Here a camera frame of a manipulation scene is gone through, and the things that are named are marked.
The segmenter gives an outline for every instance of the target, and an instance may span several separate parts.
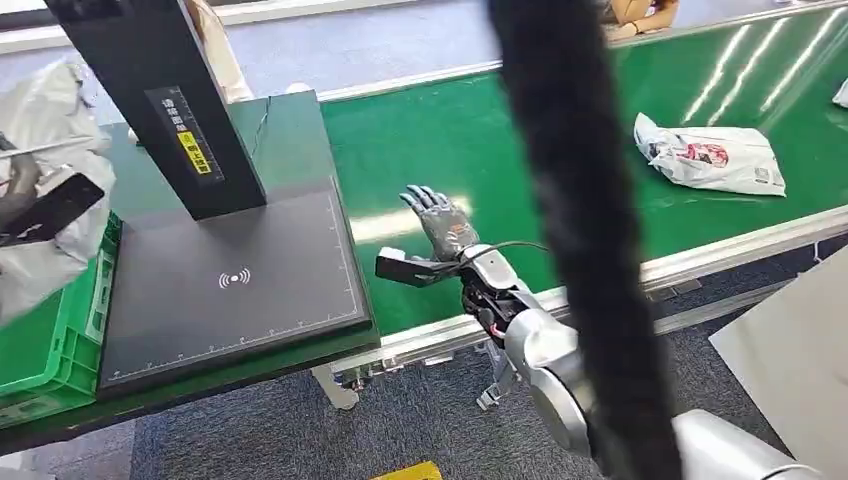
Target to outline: wireless charging symbol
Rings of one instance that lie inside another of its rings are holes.
[[[244,285],[250,283],[250,270],[243,268],[235,275],[222,273],[221,276],[218,277],[218,286],[223,290],[226,290],[232,283],[241,283]]]

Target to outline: robotic arm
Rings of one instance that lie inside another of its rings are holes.
[[[407,259],[383,248],[376,273],[381,278],[425,287],[458,276],[461,301],[492,342],[505,353],[498,383],[487,389],[481,406],[496,403],[515,380],[525,381],[548,432],[567,451],[602,459],[599,434],[590,418],[595,395],[587,381],[577,332],[558,322],[536,301],[512,265],[497,250],[526,242],[490,246],[465,214],[428,187],[409,186],[401,198],[421,219],[436,260]],[[702,410],[672,421],[687,480],[817,480],[823,477],[798,465],[759,439]]]

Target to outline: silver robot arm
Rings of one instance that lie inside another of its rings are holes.
[[[506,353],[499,382],[481,397],[497,402],[514,380],[527,382],[539,416],[564,449],[597,458],[591,418],[594,398],[582,368],[577,332],[558,322],[533,297],[512,266],[488,245],[462,253],[470,259],[463,304]],[[687,480],[821,480],[816,470],[703,410],[673,420]]]

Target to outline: floor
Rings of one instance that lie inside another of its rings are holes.
[[[772,6],[771,0],[684,0],[676,26]],[[497,57],[480,0],[242,25],[230,37],[258,96],[281,93],[297,81],[330,90]],[[62,48],[2,56],[0,89],[74,53]],[[100,123],[121,120],[102,90],[89,93]],[[685,301],[706,301],[729,285],[756,288],[794,275],[811,258],[802,252],[727,274]],[[721,322],[664,337],[678,407],[707,407],[780,447],[708,348],[706,335]],[[300,373],[41,447],[30,452],[29,462],[60,480],[366,479],[422,460],[436,461],[446,478],[600,478],[591,464],[552,445],[525,394],[492,414],[479,412],[474,398],[489,375],[485,357],[461,352],[441,366],[378,379],[362,403],[344,413],[331,409],[317,384]]]

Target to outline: robot finger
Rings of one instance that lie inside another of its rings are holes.
[[[401,193],[399,196],[401,200],[406,202],[406,204],[415,211],[415,213],[421,213],[424,211],[424,206],[421,205],[421,202],[416,200],[412,195],[408,193]]]
[[[436,204],[433,202],[433,199],[430,198],[430,195],[427,195],[418,185],[407,185],[406,188],[418,197],[418,200],[422,205],[424,205],[424,208],[430,208]]]
[[[425,186],[422,185],[421,189],[424,190],[425,192],[427,192],[427,195],[430,195],[430,198],[433,199],[433,203],[435,203],[436,205],[438,205],[440,207],[447,207],[449,205],[448,203],[445,203],[445,200],[444,200],[444,198],[447,198],[447,197],[444,197],[444,198],[440,197],[439,194],[434,192],[432,188],[425,187]]]
[[[440,205],[445,205],[445,206],[451,205],[450,199],[444,193],[437,193],[436,196],[439,197],[439,204]]]

